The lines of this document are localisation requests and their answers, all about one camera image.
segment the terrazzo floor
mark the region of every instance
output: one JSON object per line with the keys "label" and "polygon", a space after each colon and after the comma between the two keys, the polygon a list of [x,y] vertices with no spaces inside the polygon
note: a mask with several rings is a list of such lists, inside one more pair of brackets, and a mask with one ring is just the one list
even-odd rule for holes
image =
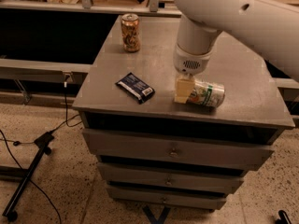
{"label": "terrazzo floor", "polygon": [[[22,105],[19,94],[0,92],[0,129],[9,140],[33,142],[42,133],[64,122],[64,98],[34,96]],[[77,112],[69,110],[69,117]],[[292,224],[299,223],[299,130],[284,132],[275,142],[275,153],[257,172],[249,172],[245,182],[228,196],[221,210],[170,207],[166,218],[160,218],[164,207],[157,204],[114,201],[105,190],[105,181],[97,172],[97,159],[89,153],[81,135],[82,124],[62,126],[50,142],[52,150],[39,163],[32,180],[50,197],[64,224],[272,224],[278,210],[288,213]],[[37,147],[23,144],[11,152],[22,167],[29,166]],[[16,166],[3,141],[0,141],[0,165]],[[1,213],[17,183],[0,181]],[[145,214],[148,207],[153,218]],[[57,213],[45,196],[31,183],[15,210],[16,224],[59,223]],[[0,216],[0,223],[7,218]]]}

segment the cabinet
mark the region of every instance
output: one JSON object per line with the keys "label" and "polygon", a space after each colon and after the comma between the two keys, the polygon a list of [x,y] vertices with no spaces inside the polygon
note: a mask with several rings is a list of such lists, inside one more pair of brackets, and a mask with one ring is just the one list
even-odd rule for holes
{"label": "cabinet", "polygon": [[[118,18],[73,108],[111,198],[220,209],[294,124],[263,59],[226,33],[198,75],[224,84],[223,104],[174,103],[178,23],[140,17],[141,49],[127,53]],[[143,105],[115,85],[129,72],[156,90]]]}

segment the upright can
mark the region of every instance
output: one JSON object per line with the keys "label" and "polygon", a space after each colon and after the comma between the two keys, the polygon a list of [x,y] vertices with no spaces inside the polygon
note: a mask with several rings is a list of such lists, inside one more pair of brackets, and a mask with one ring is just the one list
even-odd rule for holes
{"label": "upright can", "polygon": [[140,50],[139,18],[136,14],[128,13],[122,16],[121,31],[123,48],[129,52]]}

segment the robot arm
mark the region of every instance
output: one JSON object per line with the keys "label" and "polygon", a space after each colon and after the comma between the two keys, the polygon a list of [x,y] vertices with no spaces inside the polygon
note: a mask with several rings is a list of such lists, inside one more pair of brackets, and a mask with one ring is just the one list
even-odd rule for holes
{"label": "robot arm", "polygon": [[299,9],[271,0],[175,0],[182,12],[175,52],[179,72],[206,68],[221,33],[232,35],[299,81]]}

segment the drawer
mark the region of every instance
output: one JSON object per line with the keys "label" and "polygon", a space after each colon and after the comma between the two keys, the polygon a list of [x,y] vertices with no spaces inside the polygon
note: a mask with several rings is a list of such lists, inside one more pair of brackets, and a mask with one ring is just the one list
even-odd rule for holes
{"label": "drawer", "polygon": [[170,189],[195,189],[230,194],[234,193],[243,183],[242,178],[234,176],[196,174],[114,163],[100,162],[98,168],[106,181],[136,183]]}
{"label": "drawer", "polygon": [[240,170],[258,170],[270,157],[270,146],[215,140],[180,139],[150,133],[83,131],[89,150],[107,155],[141,160],[171,161]]}
{"label": "drawer", "polygon": [[226,202],[225,198],[208,198],[198,195],[175,193],[172,191],[115,187],[111,185],[107,185],[107,192],[109,197],[113,199],[159,203],[162,205],[187,206],[212,210],[221,209]]}

